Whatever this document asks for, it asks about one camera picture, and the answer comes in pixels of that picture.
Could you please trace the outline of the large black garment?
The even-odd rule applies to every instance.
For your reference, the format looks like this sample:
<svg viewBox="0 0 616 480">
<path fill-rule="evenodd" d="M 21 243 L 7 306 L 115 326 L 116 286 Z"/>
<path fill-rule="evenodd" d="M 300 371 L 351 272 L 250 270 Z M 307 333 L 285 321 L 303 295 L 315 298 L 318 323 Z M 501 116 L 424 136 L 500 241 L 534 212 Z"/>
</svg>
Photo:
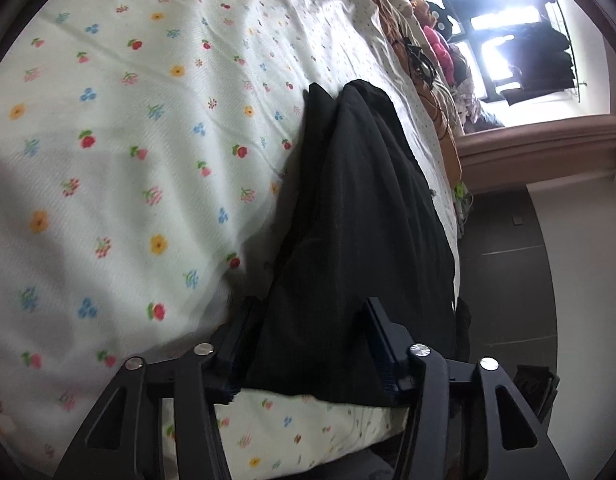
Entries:
<svg viewBox="0 0 616 480">
<path fill-rule="evenodd" d="M 363 80 L 306 94 L 291 222 L 239 337 L 242 387 L 403 408 L 367 300 L 416 342 L 457 354 L 455 261 L 389 96 Z"/>
</svg>

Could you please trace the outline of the hanging dark clothes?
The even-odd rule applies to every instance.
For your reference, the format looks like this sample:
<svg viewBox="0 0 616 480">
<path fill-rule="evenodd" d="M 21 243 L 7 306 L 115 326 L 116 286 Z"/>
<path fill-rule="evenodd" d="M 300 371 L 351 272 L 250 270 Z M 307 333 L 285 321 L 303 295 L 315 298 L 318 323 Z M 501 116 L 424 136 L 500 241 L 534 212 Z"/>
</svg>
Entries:
<svg viewBox="0 0 616 480">
<path fill-rule="evenodd" d="M 554 28 L 556 0 L 441 0 L 460 26 L 452 37 L 470 49 L 488 102 L 509 105 L 575 87 L 570 37 Z"/>
</svg>

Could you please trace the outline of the dark wardrobe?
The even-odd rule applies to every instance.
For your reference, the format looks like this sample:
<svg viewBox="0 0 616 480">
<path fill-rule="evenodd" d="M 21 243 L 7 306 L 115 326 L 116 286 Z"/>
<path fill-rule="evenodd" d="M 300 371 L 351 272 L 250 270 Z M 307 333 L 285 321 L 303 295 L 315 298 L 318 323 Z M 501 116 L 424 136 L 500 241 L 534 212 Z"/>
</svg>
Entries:
<svg viewBox="0 0 616 480">
<path fill-rule="evenodd" d="M 471 360 L 492 356 L 509 374 L 520 365 L 556 370 L 552 275 L 527 188 L 477 195 L 459 249 Z"/>
</svg>

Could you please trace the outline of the black device on bed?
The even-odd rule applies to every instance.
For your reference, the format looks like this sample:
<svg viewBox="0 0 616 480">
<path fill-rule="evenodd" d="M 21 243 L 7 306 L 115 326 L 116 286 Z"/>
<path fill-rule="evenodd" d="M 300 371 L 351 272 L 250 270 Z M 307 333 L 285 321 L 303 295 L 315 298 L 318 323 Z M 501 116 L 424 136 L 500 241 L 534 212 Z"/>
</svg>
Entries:
<svg viewBox="0 0 616 480">
<path fill-rule="evenodd" d="M 391 43 L 398 60 L 415 84 L 425 84 L 434 88 L 437 70 L 423 49 L 415 46 L 407 37 L 393 40 Z"/>
</svg>

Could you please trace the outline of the orange brown quilt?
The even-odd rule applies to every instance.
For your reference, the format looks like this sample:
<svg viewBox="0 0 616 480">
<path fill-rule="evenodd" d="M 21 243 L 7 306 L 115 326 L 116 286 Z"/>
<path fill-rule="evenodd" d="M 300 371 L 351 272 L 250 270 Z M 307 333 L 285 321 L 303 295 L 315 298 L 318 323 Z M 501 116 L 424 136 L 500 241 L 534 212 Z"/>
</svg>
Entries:
<svg viewBox="0 0 616 480">
<path fill-rule="evenodd" d="M 436 60 L 410 2 L 372 1 L 378 7 L 381 29 L 433 122 L 445 173 L 451 188 L 455 188 L 462 182 L 462 166 L 455 136 L 463 130 L 451 91 L 442 77 L 440 62 Z"/>
</svg>

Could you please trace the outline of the pink plush toy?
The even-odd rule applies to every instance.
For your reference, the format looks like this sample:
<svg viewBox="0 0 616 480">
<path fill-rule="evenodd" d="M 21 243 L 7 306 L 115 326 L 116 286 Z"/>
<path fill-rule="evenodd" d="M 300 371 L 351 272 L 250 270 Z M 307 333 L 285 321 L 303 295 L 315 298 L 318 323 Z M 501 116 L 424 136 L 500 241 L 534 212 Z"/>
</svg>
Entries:
<svg viewBox="0 0 616 480">
<path fill-rule="evenodd" d="M 428 25 L 423 27 L 423 32 L 428 43 L 430 44 L 430 47 L 435 53 L 437 61 L 442 69 L 443 76 L 445 76 L 445 81 L 447 81 L 450 86 L 454 86 L 454 63 L 448 48 L 448 44 L 445 42 L 445 39 L 439 35 L 437 30 Z"/>
</svg>

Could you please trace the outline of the white floral bed sheet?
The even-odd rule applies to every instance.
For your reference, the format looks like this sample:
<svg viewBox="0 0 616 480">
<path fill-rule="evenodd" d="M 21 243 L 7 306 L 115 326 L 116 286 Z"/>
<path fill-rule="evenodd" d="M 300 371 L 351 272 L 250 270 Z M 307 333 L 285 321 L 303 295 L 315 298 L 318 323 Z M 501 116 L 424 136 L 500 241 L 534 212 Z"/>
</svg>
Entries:
<svg viewBox="0 0 616 480">
<path fill-rule="evenodd" d="M 396 107 L 449 245 L 433 123 L 373 0 L 50 0 L 0 64 L 0 438 L 53 474 L 125 359 L 268 286 L 303 94 Z"/>
</svg>

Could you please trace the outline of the black plush toy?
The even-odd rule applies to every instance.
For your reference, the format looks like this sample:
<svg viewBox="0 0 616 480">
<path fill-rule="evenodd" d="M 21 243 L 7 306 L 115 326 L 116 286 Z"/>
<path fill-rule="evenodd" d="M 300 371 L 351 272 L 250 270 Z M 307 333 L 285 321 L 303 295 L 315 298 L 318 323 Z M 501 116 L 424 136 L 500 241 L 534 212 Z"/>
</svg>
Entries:
<svg viewBox="0 0 616 480">
<path fill-rule="evenodd" d="M 436 20 L 435 30 L 439 32 L 445 40 L 450 41 L 453 37 L 463 34 L 460 21 L 457 20 L 450 11 L 431 1 L 428 1 L 428 6 L 430 14 L 433 15 L 433 18 Z"/>
</svg>

